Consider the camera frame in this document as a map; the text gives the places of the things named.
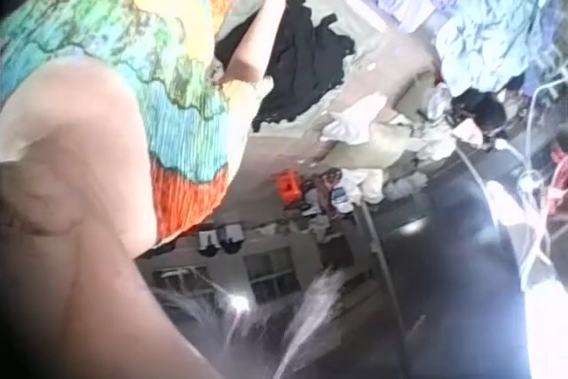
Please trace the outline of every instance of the orange container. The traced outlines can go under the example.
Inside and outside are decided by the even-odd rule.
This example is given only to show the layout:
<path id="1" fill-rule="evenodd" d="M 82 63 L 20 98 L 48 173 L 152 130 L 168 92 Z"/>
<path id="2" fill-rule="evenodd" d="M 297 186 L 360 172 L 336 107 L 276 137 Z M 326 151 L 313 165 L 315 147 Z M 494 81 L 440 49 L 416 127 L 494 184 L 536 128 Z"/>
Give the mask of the orange container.
<path id="1" fill-rule="evenodd" d="M 292 169 L 287 169 L 275 176 L 276 190 L 285 206 L 302 200 L 300 176 Z"/>

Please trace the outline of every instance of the colorful dress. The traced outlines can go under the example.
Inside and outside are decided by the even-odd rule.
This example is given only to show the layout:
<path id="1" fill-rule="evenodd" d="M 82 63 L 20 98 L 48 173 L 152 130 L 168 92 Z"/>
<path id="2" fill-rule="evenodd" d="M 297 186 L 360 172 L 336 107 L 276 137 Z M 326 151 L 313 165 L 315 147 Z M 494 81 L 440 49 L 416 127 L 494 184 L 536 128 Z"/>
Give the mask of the colorful dress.
<path id="1" fill-rule="evenodd" d="M 229 0 L 27 0 L 0 24 L 0 108 L 42 64 L 88 56 L 134 90 L 152 163 L 161 242 L 200 223 L 238 168 L 255 85 L 206 76 Z M 240 134 L 234 146 L 230 133 Z"/>

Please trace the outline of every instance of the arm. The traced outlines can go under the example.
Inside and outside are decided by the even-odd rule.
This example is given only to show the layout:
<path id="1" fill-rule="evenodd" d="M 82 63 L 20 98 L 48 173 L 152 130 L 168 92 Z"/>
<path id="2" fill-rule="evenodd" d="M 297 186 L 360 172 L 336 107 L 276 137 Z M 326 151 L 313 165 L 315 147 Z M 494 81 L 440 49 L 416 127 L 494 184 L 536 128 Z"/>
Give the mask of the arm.
<path id="1" fill-rule="evenodd" d="M 258 15 L 231 57 L 224 81 L 259 82 L 272 54 L 286 0 L 264 0 Z"/>
<path id="2" fill-rule="evenodd" d="M 154 244 L 155 218 L 130 89 L 94 61 L 53 61 L 0 123 L 15 117 L 34 121 L 4 127 L 24 149 L 0 135 L 12 158 L 0 164 L 0 298 L 35 361 L 57 377 L 217 378 L 131 261 Z"/>
<path id="3" fill-rule="evenodd" d="M 286 0 L 264 0 L 227 66 L 225 82 L 255 83 L 263 79 L 285 8 Z"/>

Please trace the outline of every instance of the woman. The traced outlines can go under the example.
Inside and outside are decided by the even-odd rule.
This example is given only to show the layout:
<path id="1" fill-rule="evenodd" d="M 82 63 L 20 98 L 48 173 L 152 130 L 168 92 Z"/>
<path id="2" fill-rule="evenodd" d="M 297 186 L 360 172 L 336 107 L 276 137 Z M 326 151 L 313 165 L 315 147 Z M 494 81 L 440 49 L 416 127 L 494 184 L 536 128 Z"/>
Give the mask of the woman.
<path id="1" fill-rule="evenodd" d="M 217 377 L 131 259 L 221 202 L 285 1 L 264 0 L 219 85 L 230 0 L 28 0 L 0 25 L 0 297 L 55 373 Z"/>

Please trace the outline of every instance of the pole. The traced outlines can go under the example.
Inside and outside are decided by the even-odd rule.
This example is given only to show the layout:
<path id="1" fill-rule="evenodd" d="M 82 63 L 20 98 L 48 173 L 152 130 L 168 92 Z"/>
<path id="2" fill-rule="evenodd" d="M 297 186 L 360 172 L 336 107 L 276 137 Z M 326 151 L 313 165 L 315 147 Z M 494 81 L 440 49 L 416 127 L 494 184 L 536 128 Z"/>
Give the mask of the pole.
<path id="1" fill-rule="evenodd" d="M 389 294 L 390 307 L 392 309 L 395 321 L 397 322 L 398 356 L 399 356 L 400 370 L 402 373 L 402 377 L 404 379 L 412 379 L 412 366 L 410 363 L 408 350 L 406 348 L 406 328 L 405 328 L 405 323 L 402 319 L 402 313 L 400 311 L 400 307 L 398 305 L 397 293 L 394 288 L 394 284 L 392 282 L 391 269 L 389 268 L 387 258 L 384 255 L 383 245 L 381 244 L 381 240 L 379 239 L 379 235 L 376 231 L 375 223 L 373 222 L 373 219 L 371 218 L 371 213 L 369 212 L 369 208 L 364 201 L 360 206 L 360 210 L 363 214 L 365 228 L 368 230 L 368 233 L 370 234 L 371 241 L 373 241 L 376 246 L 375 253 L 378 258 L 379 265 L 381 267 L 381 272 L 384 277 L 384 282 L 387 287 L 387 292 Z"/>

